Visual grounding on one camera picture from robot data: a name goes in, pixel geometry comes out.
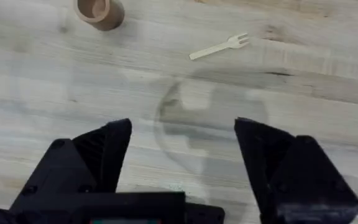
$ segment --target wood grain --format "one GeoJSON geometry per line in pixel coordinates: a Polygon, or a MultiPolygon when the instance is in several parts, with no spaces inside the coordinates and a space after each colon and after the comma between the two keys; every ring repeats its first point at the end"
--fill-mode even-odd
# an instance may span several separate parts
{"type": "Polygon", "coordinates": [[[315,136],[358,194],[358,0],[122,3],[123,24],[100,32],[69,0],[0,0],[1,208],[55,138],[126,117],[121,192],[184,190],[258,223],[243,116],[315,136]],[[246,47],[188,59],[244,31],[246,47]]]}

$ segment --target screw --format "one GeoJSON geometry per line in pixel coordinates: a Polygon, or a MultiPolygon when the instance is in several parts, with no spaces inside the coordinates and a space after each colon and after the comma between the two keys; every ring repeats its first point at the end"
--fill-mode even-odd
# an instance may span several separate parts
{"type": "Polygon", "coordinates": [[[81,185],[78,188],[79,193],[90,193],[92,191],[92,186],[90,185],[81,185]]]}
{"type": "Polygon", "coordinates": [[[32,194],[35,194],[38,190],[38,187],[37,186],[28,186],[28,187],[25,187],[23,190],[22,190],[22,195],[23,196],[28,196],[28,195],[32,195],[32,194]]]}

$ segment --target black robotic claw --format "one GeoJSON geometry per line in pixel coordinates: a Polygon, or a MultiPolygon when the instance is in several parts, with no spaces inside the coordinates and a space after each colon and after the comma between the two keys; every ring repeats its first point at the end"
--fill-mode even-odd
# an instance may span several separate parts
{"type": "MultiPolygon", "coordinates": [[[[263,224],[345,224],[357,215],[357,197],[312,137],[244,118],[235,130],[263,224]]],[[[186,203],[184,192],[116,193],[131,131],[123,119],[55,140],[0,224],[223,223],[222,208],[186,203]]]]}
{"type": "Polygon", "coordinates": [[[235,130],[262,224],[346,224],[358,199],[316,140],[238,118],[235,130]]]}

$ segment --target wooden fork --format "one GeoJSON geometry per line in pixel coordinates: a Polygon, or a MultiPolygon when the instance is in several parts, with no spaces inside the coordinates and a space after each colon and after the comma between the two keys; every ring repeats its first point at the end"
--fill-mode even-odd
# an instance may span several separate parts
{"type": "Polygon", "coordinates": [[[192,53],[190,55],[190,59],[194,60],[194,59],[204,57],[204,56],[210,55],[212,53],[215,53],[215,52],[227,49],[227,48],[238,49],[240,47],[247,45],[248,43],[249,42],[248,42],[248,34],[247,33],[235,35],[235,36],[230,37],[227,40],[227,42],[225,42],[225,43],[221,43],[221,44],[212,46],[210,48],[192,53]]]}

